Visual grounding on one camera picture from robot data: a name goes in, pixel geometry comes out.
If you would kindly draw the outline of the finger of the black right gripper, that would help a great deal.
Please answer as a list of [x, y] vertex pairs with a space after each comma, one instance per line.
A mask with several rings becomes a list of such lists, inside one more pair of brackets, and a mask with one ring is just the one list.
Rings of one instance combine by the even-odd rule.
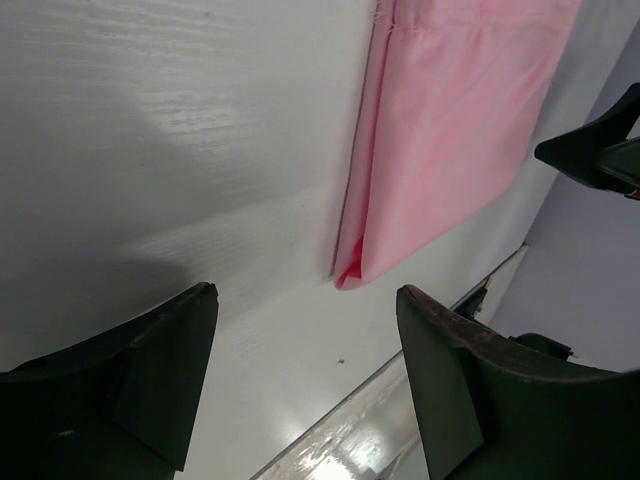
[[632, 84], [604, 114], [582, 127], [538, 144], [534, 157], [596, 190], [639, 188], [639, 85]]

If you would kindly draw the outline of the pink t shirt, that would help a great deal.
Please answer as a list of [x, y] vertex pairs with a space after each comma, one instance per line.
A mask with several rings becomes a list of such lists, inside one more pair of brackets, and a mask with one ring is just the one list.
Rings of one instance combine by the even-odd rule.
[[381, 1], [333, 281], [366, 285], [512, 184], [576, 1]]

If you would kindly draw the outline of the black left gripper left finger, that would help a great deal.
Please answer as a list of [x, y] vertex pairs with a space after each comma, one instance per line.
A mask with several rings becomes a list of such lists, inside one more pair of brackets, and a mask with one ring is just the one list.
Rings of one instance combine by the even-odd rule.
[[218, 291], [153, 310], [1, 375], [4, 479], [171, 479], [184, 470]]

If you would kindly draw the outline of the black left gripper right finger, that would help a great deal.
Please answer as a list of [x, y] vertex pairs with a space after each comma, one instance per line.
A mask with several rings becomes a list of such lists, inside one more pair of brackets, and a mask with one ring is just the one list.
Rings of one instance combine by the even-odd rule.
[[433, 479], [635, 479], [639, 374], [579, 365], [415, 286], [396, 316]]

